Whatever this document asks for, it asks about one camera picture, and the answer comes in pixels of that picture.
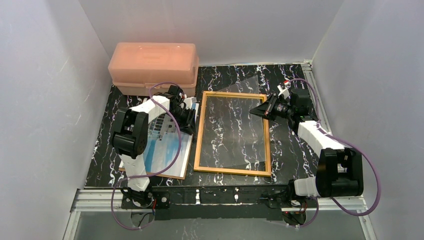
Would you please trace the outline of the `yellow wooden picture frame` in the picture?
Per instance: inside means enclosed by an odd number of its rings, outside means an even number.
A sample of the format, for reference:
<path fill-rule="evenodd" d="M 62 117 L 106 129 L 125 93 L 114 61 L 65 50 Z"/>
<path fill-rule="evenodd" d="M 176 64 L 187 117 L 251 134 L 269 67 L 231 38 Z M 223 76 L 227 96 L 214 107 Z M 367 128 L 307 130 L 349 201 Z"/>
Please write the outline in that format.
<path fill-rule="evenodd" d="M 263 120 L 263 129 L 264 133 L 264 143 L 266 148 L 266 168 L 265 171 L 248 171 L 248 170 L 240 170 L 240 169 L 224 169 L 224 168 L 208 168 L 208 167 L 200 167 L 199 166 L 199 156 L 200 156 L 200 148 L 201 148 L 201 135 L 202 135 L 202 127 L 203 127 L 203 117 L 205 115 L 204 109 L 202 105 L 206 102 L 205 96 L 214 91 L 204 91 L 202 93 L 202 100 L 200 104 L 200 115 L 198 118 L 198 132 L 197 132 L 197 140 L 196 140 L 196 151 L 194 155 L 194 170 L 198 172 L 210 172 L 210 173 L 222 173 L 222 174 L 233 174 L 233 175 L 247 175 L 247 176 L 261 176 L 261 177 L 269 177 L 272 173 L 271 166 L 271 149 L 270 149 L 270 130 L 269 130 L 269 122 L 268 120 Z M 259 94 L 259 98 L 262 99 L 262 103 L 267 100 L 267 96 L 265 94 Z"/>

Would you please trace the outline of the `clear acrylic frame sheet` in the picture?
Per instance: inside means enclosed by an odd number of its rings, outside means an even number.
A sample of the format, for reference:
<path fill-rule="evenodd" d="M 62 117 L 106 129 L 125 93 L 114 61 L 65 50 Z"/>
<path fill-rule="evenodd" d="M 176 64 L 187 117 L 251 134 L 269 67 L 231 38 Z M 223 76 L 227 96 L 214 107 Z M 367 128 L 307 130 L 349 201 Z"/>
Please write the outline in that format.
<path fill-rule="evenodd" d="M 258 76 L 205 96 L 199 166 L 266 170 L 264 122 L 249 111 L 262 104 Z"/>

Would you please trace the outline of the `sky and building photo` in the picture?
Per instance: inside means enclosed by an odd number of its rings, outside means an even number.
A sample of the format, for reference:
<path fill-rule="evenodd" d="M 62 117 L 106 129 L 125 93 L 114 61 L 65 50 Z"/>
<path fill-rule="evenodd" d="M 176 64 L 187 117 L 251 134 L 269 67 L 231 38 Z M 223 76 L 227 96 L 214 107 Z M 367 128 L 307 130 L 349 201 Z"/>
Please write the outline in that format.
<path fill-rule="evenodd" d="M 181 148 L 176 162 L 160 177 L 183 180 L 186 178 L 188 158 L 193 135 L 181 133 Z M 179 145 L 176 125 L 167 114 L 159 115 L 149 123 L 147 145 L 143 152 L 145 169 L 156 173 L 167 167 L 174 159 Z"/>

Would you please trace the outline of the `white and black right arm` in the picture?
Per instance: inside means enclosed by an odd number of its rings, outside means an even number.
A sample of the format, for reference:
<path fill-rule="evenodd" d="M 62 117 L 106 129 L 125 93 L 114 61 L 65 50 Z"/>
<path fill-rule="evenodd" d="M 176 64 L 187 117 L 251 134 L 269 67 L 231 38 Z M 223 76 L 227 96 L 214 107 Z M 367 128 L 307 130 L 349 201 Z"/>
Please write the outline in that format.
<path fill-rule="evenodd" d="M 310 113 L 309 91 L 296 88 L 282 90 L 249 112 L 262 119 L 286 119 L 289 128 L 313 150 L 318 157 L 315 176 L 289 181 L 286 197 L 352 197 L 364 190 L 361 154 L 347 147 L 325 131 L 318 118 Z"/>

